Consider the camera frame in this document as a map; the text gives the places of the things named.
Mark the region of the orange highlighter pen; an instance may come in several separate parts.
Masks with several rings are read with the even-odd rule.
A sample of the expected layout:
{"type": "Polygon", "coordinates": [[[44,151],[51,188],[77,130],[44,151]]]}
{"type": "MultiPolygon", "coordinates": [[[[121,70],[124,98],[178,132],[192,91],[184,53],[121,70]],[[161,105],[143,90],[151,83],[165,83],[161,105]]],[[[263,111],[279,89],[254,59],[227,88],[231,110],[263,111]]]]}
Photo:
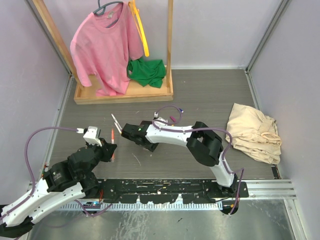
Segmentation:
{"type": "MultiPolygon", "coordinates": [[[[111,143],[115,144],[115,133],[113,128],[111,129],[111,143]]],[[[111,160],[112,162],[115,161],[115,153],[113,153],[111,160]]]]}

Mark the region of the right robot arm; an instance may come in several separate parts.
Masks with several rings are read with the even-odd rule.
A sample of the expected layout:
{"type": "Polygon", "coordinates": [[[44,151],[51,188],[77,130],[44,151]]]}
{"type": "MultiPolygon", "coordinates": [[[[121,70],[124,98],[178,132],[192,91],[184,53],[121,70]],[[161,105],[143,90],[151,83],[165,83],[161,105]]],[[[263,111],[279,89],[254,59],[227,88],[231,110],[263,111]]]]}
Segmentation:
{"type": "Polygon", "coordinates": [[[127,123],[120,132],[122,137],[150,152],[158,144],[187,148],[198,163],[213,172],[220,193],[231,197],[237,191],[238,176],[225,159],[227,149],[223,148],[222,138],[216,131],[201,121],[190,126],[175,126],[157,118],[142,121],[139,125],[127,123]]]}

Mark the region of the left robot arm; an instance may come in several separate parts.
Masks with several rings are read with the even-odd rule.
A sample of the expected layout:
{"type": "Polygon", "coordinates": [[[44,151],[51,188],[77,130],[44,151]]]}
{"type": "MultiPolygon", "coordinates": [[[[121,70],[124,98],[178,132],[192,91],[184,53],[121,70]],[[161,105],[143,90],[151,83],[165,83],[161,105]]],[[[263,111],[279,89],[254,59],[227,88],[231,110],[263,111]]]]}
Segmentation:
{"type": "Polygon", "coordinates": [[[100,139],[101,145],[87,144],[66,160],[55,163],[35,185],[14,203],[0,208],[0,235],[18,238],[28,233],[50,213],[63,205],[82,198],[95,198],[100,183],[92,170],[99,162],[110,162],[116,144],[100,139]]]}

